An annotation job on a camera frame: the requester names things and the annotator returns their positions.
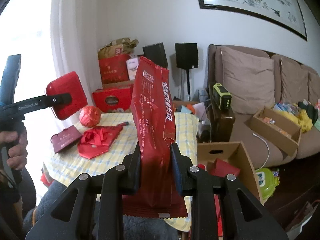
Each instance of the wooden armrest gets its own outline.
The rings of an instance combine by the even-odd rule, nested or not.
[[[230,108],[228,111],[221,111],[217,104],[212,100],[212,87],[209,85],[209,95],[212,107],[209,110],[209,119],[211,122],[211,141],[228,142],[230,140],[233,124],[236,117]]]

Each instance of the beige pillow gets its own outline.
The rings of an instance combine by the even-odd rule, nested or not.
[[[223,86],[232,94],[235,113],[255,114],[275,103],[273,59],[221,47]]]
[[[288,60],[281,59],[281,99],[290,103],[298,103],[308,99],[308,71]]]
[[[309,72],[308,78],[309,101],[315,105],[320,99],[320,77]]]

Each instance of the black picture frame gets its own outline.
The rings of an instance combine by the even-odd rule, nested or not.
[[[300,7],[300,4],[299,4],[299,1],[297,1],[297,4],[299,6],[299,10],[300,10],[300,13],[301,13],[301,17],[302,17],[302,22],[303,22],[303,27],[304,27],[304,32],[305,32],[305,35],[301,34],[300,32],[294,30],[293,28],[291,28],[290,26],[282,23],[282,22],[279,22],[275,19],[272,19],[268,16],[265,16],[265,15],[262,15],[262,14],[259,14],[259,13],[256,13],[256,12],[252,12],[252,11],[249,11],[249,10],[245,10],[245,9],[241,9],[241,8],[236,8],[236,7],[230,7],[230,6],[225,6],[225,5],[214,5],[214,4],[205,4],[204,3],[204,0],[199,0],[199,5],[200,5],[200,9],[214,9],[214,10],[223,10],[223,11],[230,11],[230,12],[236,12],[236,13],[242,13],[242,14],[247,14],[247,15],[250,15],[250,16],[253,16],[253,17],[257,17],[257,18],[260,18],[260,19],[263,19],[263,20],[266,20],[268,22],[271,22],[271,23],[274,23],[274,24],[277,24],[291,32],[293,32],[294,34],[298,35],[299,37],[303,38],[305,41],[308,41],[308,38],[307,38],[307,30],[306,30],[306,25],[304,23],[304,19],[303,19],[303,14],[302,14],[302,11],[301,11],[301,7]]]

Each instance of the silver bolt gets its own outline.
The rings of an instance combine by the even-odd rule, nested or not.
[[[191,172],[198,172],[200,169],[199,169],[199,167],[198,166],[192,166],[192,167],[190,167],[190,171]]]
[[[228,174],[228,175],[227,175],[227,179],[228,179],[228,180],[231,180],[231,181],[234,181],[234,180],[236,180],[236,176],[233,175],[233,174]]]
[[[125,166],[122,165],[122,164],[119,164],[119,165],[116,166],[116,170],[117,171],[123,171],[124,169],[125,169]]]
[[[89,178],[89,175],[87,173],[82,173],[79,176],[79,180],[86,180],[87,178]]]

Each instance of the black speaker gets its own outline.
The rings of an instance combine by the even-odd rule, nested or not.
[[[178,68],[187,70],[198,67],[197,43],[176,43],[175,47]]]
[[[144,56],[155,64],[168,68],[167,57],[165,55],[163,43],[157,43],[143,47]]]

